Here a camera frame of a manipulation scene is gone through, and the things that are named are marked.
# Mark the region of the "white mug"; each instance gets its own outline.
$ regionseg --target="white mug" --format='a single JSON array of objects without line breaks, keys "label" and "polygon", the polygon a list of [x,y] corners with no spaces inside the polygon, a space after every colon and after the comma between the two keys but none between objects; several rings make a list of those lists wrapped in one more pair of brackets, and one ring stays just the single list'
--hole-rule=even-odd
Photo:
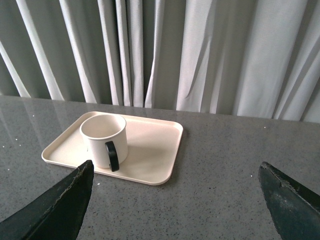
[{"label": "white mug", "polygon": [[104,113],[89,117],[80,126],[93,165],[119,170],[128,155],[126,120],[117,114]]}]

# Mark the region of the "granite countertop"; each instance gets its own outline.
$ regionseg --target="granite countertop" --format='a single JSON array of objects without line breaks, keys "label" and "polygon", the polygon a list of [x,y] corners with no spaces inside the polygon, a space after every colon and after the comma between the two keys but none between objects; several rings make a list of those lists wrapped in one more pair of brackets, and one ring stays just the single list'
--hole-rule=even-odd
[{"label": "granite countertop", "polygon": [[258,180],[263,161],[320,194],[320,124],[0,96],[0,221],[72,172],[41,153],[90,111],[175,121],[184,131],[165,184],[94,175],[79,240],[280,240]]}]

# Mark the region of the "gray curtain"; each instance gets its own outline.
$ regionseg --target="gray curtain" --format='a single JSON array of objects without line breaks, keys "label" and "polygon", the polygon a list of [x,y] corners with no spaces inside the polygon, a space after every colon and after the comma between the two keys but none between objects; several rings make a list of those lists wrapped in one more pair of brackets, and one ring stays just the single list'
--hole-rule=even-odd
[{"label": "gray curtain", "polygon": [[2,0],[0,95],[320,123],[319,0]]}]

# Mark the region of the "curtain fold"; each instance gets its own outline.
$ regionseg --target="curtain fold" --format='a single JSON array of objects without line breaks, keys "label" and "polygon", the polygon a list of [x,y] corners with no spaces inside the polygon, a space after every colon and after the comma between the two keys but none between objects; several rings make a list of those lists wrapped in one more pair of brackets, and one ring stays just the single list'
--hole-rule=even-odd
[{"label": "curtain fold", "polygon": [[0,95],[320,123],[319,0],[0,1]]}]

